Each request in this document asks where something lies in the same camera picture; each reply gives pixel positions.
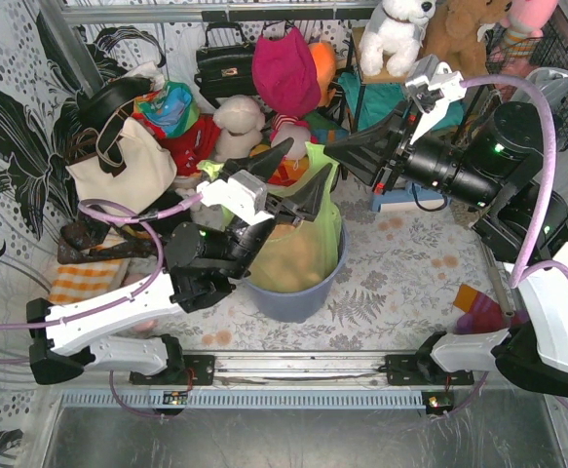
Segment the blue floor squeegee mop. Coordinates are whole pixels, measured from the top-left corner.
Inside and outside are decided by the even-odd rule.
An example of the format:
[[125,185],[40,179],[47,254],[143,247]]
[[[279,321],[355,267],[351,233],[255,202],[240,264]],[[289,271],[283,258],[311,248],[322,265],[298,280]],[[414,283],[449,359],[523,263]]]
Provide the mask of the blue floor squeegee mop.
[[378,183],[370,197],[370,210],[374,213],[414,210],[433,213],[444,210],[449,204],[448,197],[412,182],[392,190],[385,190],[384,184]]

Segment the green trash bag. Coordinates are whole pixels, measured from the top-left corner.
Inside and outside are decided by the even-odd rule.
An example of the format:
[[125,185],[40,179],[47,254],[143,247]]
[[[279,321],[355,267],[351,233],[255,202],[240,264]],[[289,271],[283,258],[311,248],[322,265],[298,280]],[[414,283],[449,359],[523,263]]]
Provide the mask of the green trash bag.
[[311,188],[311,179],[325,175],[316,192],[319,205],[316,218],[279,220],[273,233],[249,268],[248,281],[272,293],[300,293],[326,279],[338,263],[342,219],[331,201],[331,186],[337,178],[338,164],[323,153],[321,144],[306,145],[308,168],[289,187],[270,184],[271,195],[290,198]]

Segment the blue trash bin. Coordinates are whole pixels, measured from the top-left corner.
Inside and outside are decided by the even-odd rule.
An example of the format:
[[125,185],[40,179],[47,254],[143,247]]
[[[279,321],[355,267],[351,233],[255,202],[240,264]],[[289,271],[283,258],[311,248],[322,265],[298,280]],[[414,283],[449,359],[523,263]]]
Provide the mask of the blue trash bin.
[[269,292],[245,281],[251,301],[269,319],[282,323],[304,323],[325,305],[335,277],[345,265],[348,243],[349,233],[346,225],[342,224],[336,267],[322,282],[305,291]]

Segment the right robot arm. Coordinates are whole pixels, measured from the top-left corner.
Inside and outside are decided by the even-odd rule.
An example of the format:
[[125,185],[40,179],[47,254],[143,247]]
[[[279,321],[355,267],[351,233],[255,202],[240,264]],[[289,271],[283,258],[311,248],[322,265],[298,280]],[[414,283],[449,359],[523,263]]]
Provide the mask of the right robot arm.
[[568,398],[568,207],[554,192],[549,104],[500,105],[469,146],[424,133],[424,112],[398,105],[376,125],[325,147],[364,184],[399,178],[479,212],[473,231],[510,274],[525,324],[474,335],[438,332],[419,349],[419,371],[498,371],[513,385]]

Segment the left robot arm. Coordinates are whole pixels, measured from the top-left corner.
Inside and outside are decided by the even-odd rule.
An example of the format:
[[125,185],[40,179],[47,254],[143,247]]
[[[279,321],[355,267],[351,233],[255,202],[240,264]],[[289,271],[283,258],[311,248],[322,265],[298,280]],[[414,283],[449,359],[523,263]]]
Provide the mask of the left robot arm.
[[86,370],[127,371],[135,384],[173,385],[188,376],[177,338],[125,338],[143,322],[212,307],[235,289],[235,281],[283,221],[313,221],[328,194],[336,164],[326,160],[308,170],[289,195],[269,192],[290,139],[255,157],[228,160],[216,177],[201,182],[195,195],[171,208],[183,212],[197,203],[220,206],[232,216],[223,230],[194,222],[179,224],[159,247],[154,273],[128,287],[67,305],[46,299],[26,305],[32,342],[29,365],[35,381],[53,385]]

